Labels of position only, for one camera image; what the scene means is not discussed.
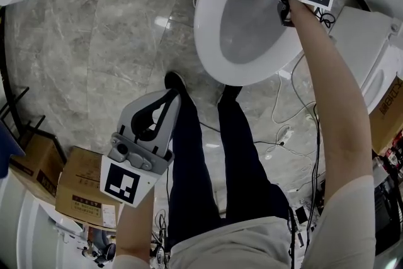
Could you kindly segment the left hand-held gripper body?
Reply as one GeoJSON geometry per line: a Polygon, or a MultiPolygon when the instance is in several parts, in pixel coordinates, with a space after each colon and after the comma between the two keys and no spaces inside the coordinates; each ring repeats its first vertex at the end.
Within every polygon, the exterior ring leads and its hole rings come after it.
{"type": "Polygon", "coordinates": [[[117,132],[111,144],[109,154],[101,159],[100,191],[138,207],[173,162],[174,154],[168,150],[160,157],[117,132]]]}

